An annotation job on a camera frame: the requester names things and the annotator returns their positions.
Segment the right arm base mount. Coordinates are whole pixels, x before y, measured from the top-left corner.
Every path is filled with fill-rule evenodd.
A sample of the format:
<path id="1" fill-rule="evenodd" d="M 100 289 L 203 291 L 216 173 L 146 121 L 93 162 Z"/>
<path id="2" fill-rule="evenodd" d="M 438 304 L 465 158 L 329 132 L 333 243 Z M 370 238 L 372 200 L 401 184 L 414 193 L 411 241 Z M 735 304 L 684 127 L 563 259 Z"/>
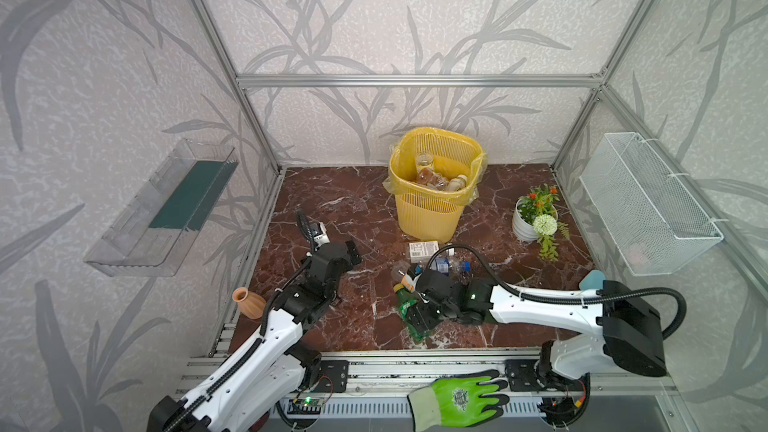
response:
<path id="1" fill-rule="evenodd" d="M 507 359 L 501 375 L 512 392 L 563 392 L 576 393 L 590 390 L 591 377 L 585 374 L 579 379 L 560 376 L 549 369 L 542 369 L 535 358 Z"/>

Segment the small clear bottle blue label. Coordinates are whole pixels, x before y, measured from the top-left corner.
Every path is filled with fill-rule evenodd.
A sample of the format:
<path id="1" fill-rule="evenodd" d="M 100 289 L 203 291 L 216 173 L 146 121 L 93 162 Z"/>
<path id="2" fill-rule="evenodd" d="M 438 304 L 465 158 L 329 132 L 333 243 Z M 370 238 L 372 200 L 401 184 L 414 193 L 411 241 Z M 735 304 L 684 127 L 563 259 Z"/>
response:
<path id="1" fill-rule="evenodd" d="M 455 281 L 467 281 L 471 277 L 471 265 L 455 256 L 441 257 L 435 261 L 436 270 Z"/>

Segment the green soda bottle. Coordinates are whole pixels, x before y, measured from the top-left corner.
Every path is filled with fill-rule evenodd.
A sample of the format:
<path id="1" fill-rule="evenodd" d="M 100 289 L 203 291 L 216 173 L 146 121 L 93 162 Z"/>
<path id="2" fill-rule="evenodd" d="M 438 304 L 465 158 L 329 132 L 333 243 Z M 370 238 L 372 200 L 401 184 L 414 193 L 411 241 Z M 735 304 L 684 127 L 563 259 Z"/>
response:
<path id="1" fill-rule="evenodd" d="M 404 285 L 396 284 L 393 291 L 398 301 L 398 314 L 415 343 L 422 343 L 431 333 L 433 325 L 425 315 L 425 303 Z"/>

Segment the square clear bottle white label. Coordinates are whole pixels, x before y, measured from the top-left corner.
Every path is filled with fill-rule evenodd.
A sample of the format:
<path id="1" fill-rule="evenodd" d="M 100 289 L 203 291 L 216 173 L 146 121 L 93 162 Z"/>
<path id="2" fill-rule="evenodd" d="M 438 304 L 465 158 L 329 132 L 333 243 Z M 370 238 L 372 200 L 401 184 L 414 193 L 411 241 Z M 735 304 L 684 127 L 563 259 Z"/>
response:
<path id="1" fill-rule="evenodd" d="M 408 258 L 411 263 L 426 264 L 429 259 L 438 251 L 441 244 L 438 241 L 420 241 L 410 242 L 408 244 Z M 445 249 L 435 258 L 436 262 L 448 260 L 455 255 L 453 248 Z"/>

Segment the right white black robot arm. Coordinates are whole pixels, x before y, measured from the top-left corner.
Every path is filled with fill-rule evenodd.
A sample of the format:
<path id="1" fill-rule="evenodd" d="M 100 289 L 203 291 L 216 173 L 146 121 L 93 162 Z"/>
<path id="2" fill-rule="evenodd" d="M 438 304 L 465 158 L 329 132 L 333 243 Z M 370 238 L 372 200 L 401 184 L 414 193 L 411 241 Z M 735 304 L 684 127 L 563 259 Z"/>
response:
<path id="1" fill-rule="evenodd" d="M 543 384 L 576 381 L 613 367 L 644 377 L 666 375 L 664 342 L 687 315 L 680 292 L 668 287 L 632 290 L 613 280 L 571 291 L 520 287 L 504 281 L 479 251 L 466 250 L 485 271 L 484 278 L 454 280 L 440 271 L 436 255 L 402 273 L 401 284 L 418 299 L 405 320 L 418 333 L 444 321 L 532 324 L 573 332 L 570 339 L 541 345 L 535 372 Z"/>

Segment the orange white milk tea bottle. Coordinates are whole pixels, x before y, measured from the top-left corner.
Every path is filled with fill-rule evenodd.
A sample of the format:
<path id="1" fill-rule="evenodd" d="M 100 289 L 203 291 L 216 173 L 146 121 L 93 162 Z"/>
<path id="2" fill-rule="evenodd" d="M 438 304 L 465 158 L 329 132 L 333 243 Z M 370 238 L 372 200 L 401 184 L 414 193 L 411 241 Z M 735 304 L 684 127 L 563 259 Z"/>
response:
<path id="1" fill-rule="evenodd" d="M 468 185 L 468 178 L 460 174 L 452 178 L 443 189 L 444 192 L 458 192 L 466 188 Z"/>

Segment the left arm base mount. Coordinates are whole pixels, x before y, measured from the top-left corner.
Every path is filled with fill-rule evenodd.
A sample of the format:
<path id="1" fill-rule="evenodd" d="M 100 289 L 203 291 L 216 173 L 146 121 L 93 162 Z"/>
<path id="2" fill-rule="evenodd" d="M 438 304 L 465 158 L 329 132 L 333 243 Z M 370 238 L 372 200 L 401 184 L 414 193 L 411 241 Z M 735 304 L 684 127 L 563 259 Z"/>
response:
<path id="1" fill-rule="evenodd" d="M 347 389 L 349 365 L 347 360 L 315 361 L 309 365 L 299 390 L 314 393 L 343 393 Z"/>

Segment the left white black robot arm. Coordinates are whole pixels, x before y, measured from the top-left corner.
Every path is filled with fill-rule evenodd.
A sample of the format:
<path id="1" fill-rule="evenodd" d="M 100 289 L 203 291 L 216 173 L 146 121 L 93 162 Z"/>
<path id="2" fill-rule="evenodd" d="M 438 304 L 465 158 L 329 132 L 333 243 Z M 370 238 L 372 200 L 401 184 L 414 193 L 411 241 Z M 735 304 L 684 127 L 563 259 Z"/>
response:
<path id="1" fill-rule="evenodd" d="M 246 431 L 284 396 L 315 385 L 321 354 L 301 339 L 336 300 L 342 276 L 361 262 L 352 240 L 309 253 L 267 302 L 259 328 L 181 399 L 164 397 L 147 429 Z"/>

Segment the clear bottle orange label cap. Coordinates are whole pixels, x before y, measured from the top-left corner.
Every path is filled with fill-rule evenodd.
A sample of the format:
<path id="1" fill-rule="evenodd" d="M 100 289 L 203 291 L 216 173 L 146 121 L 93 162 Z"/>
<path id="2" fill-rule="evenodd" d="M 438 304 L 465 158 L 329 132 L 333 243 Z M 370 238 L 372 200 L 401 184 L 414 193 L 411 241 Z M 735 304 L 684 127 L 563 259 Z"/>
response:
<path id="1" fill-rule="evenodd" d="M 404 260 L 400 260 L 394 263 L 391 270 L 392 279 L 401 284 L 410 292 L 415 291 L 417 279 L 422 272 L 420 264 L 409 263 Z"/>

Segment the clear bottle white green label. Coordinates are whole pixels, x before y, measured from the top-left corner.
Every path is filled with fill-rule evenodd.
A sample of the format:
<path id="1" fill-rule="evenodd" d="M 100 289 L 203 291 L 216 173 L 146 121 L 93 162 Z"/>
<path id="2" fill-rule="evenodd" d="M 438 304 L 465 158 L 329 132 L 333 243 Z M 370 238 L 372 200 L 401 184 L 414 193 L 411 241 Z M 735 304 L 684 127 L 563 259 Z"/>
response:
<path id="1" fill-rule="evenodd" d="M 434 156 L 430 153 L 420 153 L 415 156 L 415 167 L 418 174 L 421 174 L 424 170 L 434 171 Z"/>

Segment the yellow red label tea bottle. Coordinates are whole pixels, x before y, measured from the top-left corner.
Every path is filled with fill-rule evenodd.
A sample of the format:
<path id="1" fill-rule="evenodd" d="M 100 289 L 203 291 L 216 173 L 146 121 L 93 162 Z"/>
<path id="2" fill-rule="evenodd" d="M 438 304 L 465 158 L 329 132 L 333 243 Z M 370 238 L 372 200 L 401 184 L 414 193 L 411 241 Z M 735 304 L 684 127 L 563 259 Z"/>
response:
<path id="1" fill-rule="evenodd" d="M 432 190 L 443 191 L 449 181 L 434 169 L 425 167 L 419 170 L 416 177 L 416 183 Z"/>

